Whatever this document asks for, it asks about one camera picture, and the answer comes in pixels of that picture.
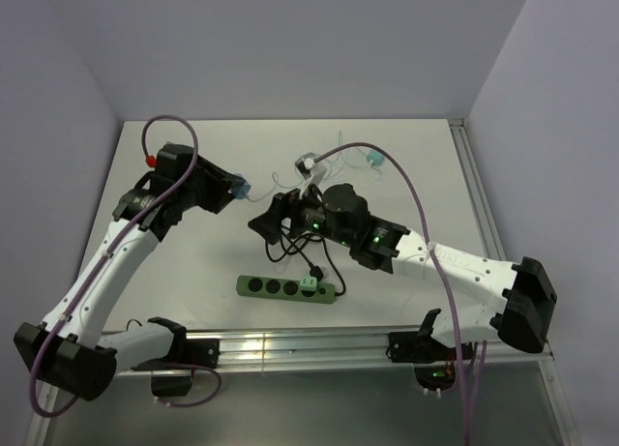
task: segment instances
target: white table surface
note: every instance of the white table surface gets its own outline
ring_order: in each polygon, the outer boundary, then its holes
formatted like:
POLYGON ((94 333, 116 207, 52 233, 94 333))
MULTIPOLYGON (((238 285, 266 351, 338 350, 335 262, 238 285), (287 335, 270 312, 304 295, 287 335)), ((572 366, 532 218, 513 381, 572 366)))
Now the white table surface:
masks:
MULTIPOLYGON (((271 173, 284 185, 298 183, 293 162, 302 154, 325 152, 338 143, 367 141, 389 151, 406 169, 426 210, 432 239, 470 253, 484 249, 448 123, 445 120, 287 120, 194 121, 200 155, 251 183, 251 196, 273 187, 271 173)), ((105 184, 84 260, 92 256, 111 222, 118 199, 147 171, 140 148, 143 122, 127 122, 105 184)), ((148 147, 154 154, 167 142, 189 144, 180 124, 156 123, 148 147)), ((349 153, 351 164, 363 155, 349 153)), ((420 230, 414 202, 396 170, 385 163, 381 173, 347 167, 321 185, 348 182, 368 200, 375 216, 420 230)), ((239 275, 298 279, 308 273, 298 256, 272 264, 264 241, 247 222, 264 212, 260 202, 233 201, 215 216, 194 208, 173 227, 145 260, 111 313, 105 330, 125 328, 130 318, 164 316, 191 329, 262 329, 338 326, 414 325, 427 310, 448 309, 445 291, 429 283, 367 270, 348 250, 329 244, 348 291, 331 306, 245 298, 236 294, 239 275)), ((319 245, 306 249, 310 259, 328 268, 319 245)), ((326 279, 339 286, 335 274, 326 279)), ((459 308, 473 304, 457 293, 459 308)))

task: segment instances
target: metal edge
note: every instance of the metal edge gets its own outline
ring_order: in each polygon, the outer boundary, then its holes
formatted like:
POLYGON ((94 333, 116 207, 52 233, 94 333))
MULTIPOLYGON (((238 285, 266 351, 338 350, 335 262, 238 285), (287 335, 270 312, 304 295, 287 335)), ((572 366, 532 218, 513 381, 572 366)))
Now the metal edge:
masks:
MULTIPOLYGON (((450 123, 450 130, 452 131, 457 157, 459 158, 464 180, 466 181, 466 186, 471 197, 478 228, 480 229, 488 257, 506 260, 505 251, 499 239, 496 223, 490 212, 484 186, 475 164, 464 125, 465 121, 463 119, 461 122, 450 123)), ((567 395, 557 375, 554 357, 547 361, 538 361, 538 364, 544 379, 548 400, 564 445, 580 446, 582 440, 580 439, 567 395)))
POLYGON ((561 440, 564 446, 581 446, 582 439, 570 409, 565 389, 557 374, 554 360, 541 361, 539 365, 545 389, 548 392, 548 400, 554 412, 557 427, 561 432, 561 440))
MULTIPOLYGON (((47 383, 41 383, 41 385, 41 391, 38 396, 39 405, 45 410, 52 410, 54 405, 56 405, 59 390, 47 383)), ((51 419, 45 419, 33 413, 23 444, 27 446, 44 446, 50 421, 51 419)))
MULTIPOLYGON (((489 210, 489 205, 487 203, 487 198, 484 192, 482 181, 480 179, 479 172, 477 170, 473 155, 471 153, 471 148, 468 143, 466 131, 463 127, 464 124, 464 119, 451 119, 449 121, 450 130, 452 132, 452 137, 456 147, 457 157, 459 159, 460 166, 462 167, 464 180, 466 182, 467 190, 469 191, 469 196, 471 198, 473 210, 476 215, 475 217, 478 223, 478 228, 480 230, 480 234, 482 235, 484 248, 488 257, 505 260, 505 253, 498 237, 498 232, 496 230, 494 219, 492 218, 489 210)), ((349 330, 358 331, 361 329, 342 329, 342 331, 344 332, 349 330)), ((251 333, 253 335, 265 335, 265 333, 281 334, 282 331, 252 331, 251 333)), ((228 331, 222 331, 217 332, 217 334, 208 333, 205 335, 210 335, 210 338, 215 338, 215 335, 223 336, 225 334, 230 335, 231 332, 228 333, 228 331)), ((574 417, 572 416, 569 409, 565 392, 563 391, 563 388, 561 387, 561 384, 558 382, 558 378, 556 377, 556 369, 554 368, 554 363, 552 362, 552 360, 549 360, 540 361, 539 364, 540 369, 543 373, 555 373, 554 375, 549 375, 553 377, 552 380, 550 380, 553 381, 553 383, 548 386, 546 382, 546 376, 545 383, 546 389, 548 391, 548 397, 550 398, 550 402, 555 413, 555 418, 557 419, 557 425, 559 426, 562 437, 569 438, 570 436, 568 435, 568 431, 565 430, 565 428, 567 426, 573 426, 573 429, 571 431, 573 432, 573 437, 575 439, 572 440, 572 443, 566 444, 569 446, 579 446, 581 444, 581 441, 577 433, 577 429, 575 428, 574 417)), ((46 409, 51 409, 56 404, 58 393, 59 390, 57 388, 44 384, 39 396, 40 402, 46 409)), ((37 415, 33 415, 23 444, 26 446, 44 446, 45 436, 49 428, 49 423, 49 419, 44 419, 37 415)))
MULTIPOLYGON (((405 330, 416 330, 407 327, 405 330)), ((386 357, 389 334, 401 331, 391 328, 344 328, 334 331, 312 330, 266 332, 256 335, 195 332, 190 338, 221 338, 218 372, 301 372, 349 369, 378 369, 402 367, 386 357)), ((502 342, 489 342, 486 360, 489 364, 527 363, 552 359, 550 348, 540 354, 514 351, 502 342)), ((417 365, 435 366, 442 363, 417 365)), ((172 374, 175 371, 123 372, 119 376, 151 376, 172 374)))

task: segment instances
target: purple wall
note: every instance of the purple wall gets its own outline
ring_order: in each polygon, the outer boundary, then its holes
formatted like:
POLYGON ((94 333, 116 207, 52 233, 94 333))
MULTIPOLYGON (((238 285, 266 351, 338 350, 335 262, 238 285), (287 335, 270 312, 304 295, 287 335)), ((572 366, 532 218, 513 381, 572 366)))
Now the purple wall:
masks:
POLYGON ((13 345, 71 286, 118 123, 46 0, 0 0, 0 443, 32 410, 13 345))
POLYGON ((619 0, 527 0, 469 136, 510 259, 558 293, 550 341, 584 443, 619 441, 619 0))
POLYGON ((525 0, 49 0, 117 114, 463 117, 525 0))

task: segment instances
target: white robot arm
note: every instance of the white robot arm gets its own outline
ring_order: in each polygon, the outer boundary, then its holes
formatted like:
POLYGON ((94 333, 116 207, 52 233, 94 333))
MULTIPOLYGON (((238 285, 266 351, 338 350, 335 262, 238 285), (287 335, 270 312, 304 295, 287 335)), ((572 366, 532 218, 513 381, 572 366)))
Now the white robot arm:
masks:
POLYGON ((193 154, 189 146, 167 143, 151 161, 155 170, 121 197, 100 247, 69 293, 39 325, 19 327, 15 345, 39 380, 90 401, 117 372, 151 360, 179 362, 187 331, 177 323, 155 317, 120 334, 102 338, 102 332, 137 268, 183 213, 198 206, 218 214, 245 183, 199 157, 190 173, 193 154), (162 193, 165 201, 155 205, 162 193))
MULTIPOLYGON (((120 199, 101 246, 69 293, 41 324, 19 327, 15 345, 38 379, 90 401, 117 372, 152 360, 183 362, 187 331, 164 318, 152 318, 142 327, 112 336, 102 337, 102 332, 135 270, 183 212, 199 206, 217 214, 243 188, 242 177, 199 158, 174 195, 149 209, 156 196, 186 173, 192 153, 191 147, 170 143, 161 149, 155 170, 120 199), (118 242, 121 231, 124 237, 118 242), (113 253, 112 243, 116 244, 113 253)), ((311 231, 348 247, 352 258, 369 269, 439 283, 435 264, 429 260, 434 253, 449 283, 480 303, 459 312, 463 343, 498 336, 522 351, 543 350, 556 294, 538 261, 525 257, 513 264, 427 244, 418 233, 371 215, 366 200, 350 185, 335 185, 321 193, 317 188, 324 175, 321 164, 305 158, 297 166, 308 180, 303 188, 276 194, 269 210, 249 222, 267 242, 277 243, 281 222, 290 219, 292 238, 311 231)), ((445 351, 456 345, 450 316, 441 310, 428 312, 420 331, 405 335, 401 345, 407 349, 401 362, 445 360, 445 351)), ((392 360, 397 357, 392 350, 392 360)))
MULTIPOLYGON (((306 180, 319 180, 323 170, 318 162, 308 163, 302 158, 297 168, 306 180)), ((430 260, 433 252, 451 287, 479 302, 458 312, 462 343, 498 337, 520 351, 543 351, 556 293, 539 261, 524 257, 515 264, 427 243, 405 226, 373 216, 366 200, 348 184, 334 185, 324 193, 315 184, 278 193, 269 210, 250 221, 249 227, 269 244, 276 244, 284 220, 290 221, 290 238, 312 232, 349 248, 351 257, 369 269, 441 283, 436 265, 430 260)), ((433 310, 420 331, 423 341, 411 344, 418 343, 420 351, 424 345, 432 346, 432 342, 453 348, 454 330, 451 315, 433 310)))

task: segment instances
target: green power strip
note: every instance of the green power strip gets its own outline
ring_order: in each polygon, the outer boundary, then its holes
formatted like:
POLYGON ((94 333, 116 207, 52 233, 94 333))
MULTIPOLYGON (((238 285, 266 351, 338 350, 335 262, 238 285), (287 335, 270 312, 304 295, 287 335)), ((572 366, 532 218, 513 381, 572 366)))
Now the green power strip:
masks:
POLYGON ((333 304, 336 302, 336 286, 319 283, 315 291, 302 290, 298 280, 273 279, 241 275, 236 281, 236 292, 251 298, 282 299, 301 303, 333 304))

